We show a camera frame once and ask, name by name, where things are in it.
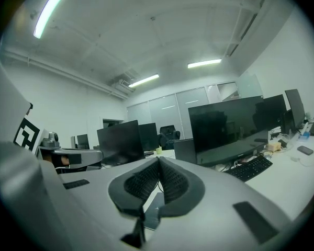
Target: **smartphone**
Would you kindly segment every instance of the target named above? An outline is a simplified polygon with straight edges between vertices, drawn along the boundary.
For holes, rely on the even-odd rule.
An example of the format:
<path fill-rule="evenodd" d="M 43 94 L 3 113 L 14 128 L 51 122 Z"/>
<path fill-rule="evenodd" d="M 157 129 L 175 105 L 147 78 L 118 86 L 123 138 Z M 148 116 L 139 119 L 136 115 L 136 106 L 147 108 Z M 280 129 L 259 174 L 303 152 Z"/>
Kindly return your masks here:
<path fill-rule="evenodd" d="M 304 153 L 304 154 L 307 154 L 307 155 L 311 155 L 314 151 L 305 147 L 305 146 L 300 146 L 297 148 L 298 151 Z"/>

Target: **qr code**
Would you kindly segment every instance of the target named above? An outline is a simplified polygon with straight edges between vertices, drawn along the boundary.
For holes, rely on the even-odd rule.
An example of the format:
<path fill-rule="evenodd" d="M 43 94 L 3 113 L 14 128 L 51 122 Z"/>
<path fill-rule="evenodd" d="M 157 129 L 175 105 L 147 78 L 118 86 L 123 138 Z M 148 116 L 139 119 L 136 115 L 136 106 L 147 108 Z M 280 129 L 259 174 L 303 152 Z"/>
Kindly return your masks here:
<path fill-rule="evenodd" d="M 25 149 L 32 151 L 40 130 L 26 118 L 23 118 L 14 138 L 14 143 Z"/>

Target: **desk surface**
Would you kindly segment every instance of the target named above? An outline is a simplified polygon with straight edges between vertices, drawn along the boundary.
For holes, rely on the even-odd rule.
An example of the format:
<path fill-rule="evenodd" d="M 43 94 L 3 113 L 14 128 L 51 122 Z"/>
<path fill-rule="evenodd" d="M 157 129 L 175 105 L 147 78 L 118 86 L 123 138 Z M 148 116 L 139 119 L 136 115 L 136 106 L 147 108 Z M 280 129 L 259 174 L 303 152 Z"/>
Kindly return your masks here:
<path fill-rule="evenodd" d="M 291 220 L 302 213 L 314 195 L 314 153 L 310 156 L 301 153 L 297 150 L 297 147 L 301 145 L 314 150 L 314 136 L 311 136 L 307 142 L 300 142 L 298 134 L 295 134 L 290 140 L 288 151 L 274 153 L 270 159 L 273 165 L 246 182 L 247 185 L 278 205 Z M 155 152 L 150 157 L 156 156 L 175 158 L 174 150 L 163 151 L 160 155 Z M 300 161 L 294 162 L 291 157 L 299 158 Z M 157 192 L 160 192 L 158 187 L 143 206 L 144 211 L 149 207 Z"/>

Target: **ceiling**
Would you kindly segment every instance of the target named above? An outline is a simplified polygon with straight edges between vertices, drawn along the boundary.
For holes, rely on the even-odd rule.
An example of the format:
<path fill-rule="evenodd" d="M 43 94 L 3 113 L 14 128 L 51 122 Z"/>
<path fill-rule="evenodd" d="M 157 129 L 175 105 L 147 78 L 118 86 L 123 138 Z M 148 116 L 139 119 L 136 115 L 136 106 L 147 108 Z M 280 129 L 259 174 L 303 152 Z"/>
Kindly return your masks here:
<path fill-rule="evenodd" d="M 163 77 L 175 64 L 227 59 L 264 0 L 62 0 L 37 39 L 46 2 L 25 1 L 3 46 L 111 86 Z"/>

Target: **ceiling light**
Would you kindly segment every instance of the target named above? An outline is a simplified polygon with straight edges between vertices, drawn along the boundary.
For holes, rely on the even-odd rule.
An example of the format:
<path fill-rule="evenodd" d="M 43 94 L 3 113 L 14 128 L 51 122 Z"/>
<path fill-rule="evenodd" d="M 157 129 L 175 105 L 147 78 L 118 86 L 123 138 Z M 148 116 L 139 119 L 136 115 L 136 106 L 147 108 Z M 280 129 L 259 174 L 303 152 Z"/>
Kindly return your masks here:
<path fill-rule="evenodd" d="M 185 102 L 185 104 L 193 103 L 193 102 L 197 102 L 197 101 L 198 101 L 198 100 L 193 100 L 193 101 Z"/>
<path fill-rule="evenodd" d="M 155 75 L 153 75 L 153 76 L 151 76 L 151 77 L 148 77 L 148 78 L 146 78 L 146 79 L 143 79 L 143 80 L 141 80 L 141 81 L 138 81 L 138 82 L 136 82 L 136 83 L 133 83 L 133 84 L 129 85 L 129 87 L 138 86 L 138 85 L 140 85 L 140 84 L 143 84 L 143 83 L 145 83 L 145 82 L 147 82 L 147 81 L 156 79 L 156 78 L 158 78 L 158 77 L 159 77 L 159 75 L 158 75 L 158 74 L 155 74 Z"/>
<path fill-rule="evenodd" d="M 43 30 L 50 18 L 53 10 L 57 6 L 60 0 L 48 0 L 46 6 L 44 7 L 40 17 L 38 18 L 35 31 L 33 32 L 33 36 L 36 38 L 41 38 Z"/>
<path fill-rule="evenodd" d="M 164 109 L 169 109 L 169 108 L 172 108 L 172 107 L 175 107 L 175 105 L 172 105 L 172 106 L 168 106 L 168 107 L 162 108 L 162 110 L 164 110 Z"/>
<path fill-rule="evenodd" d="M 208 64 L 214 64 L 214 63 L 220 63 L 221 59 L 218 60 L 210 60 L 210 61 L 201 61 L 201 62 L 196 62 L 196 63 L 190 63 L 187 68 L 193 68 L 193 67 L 198 67 L 198 66 L 203 66 L 203 65 L 208 65 Z"/>

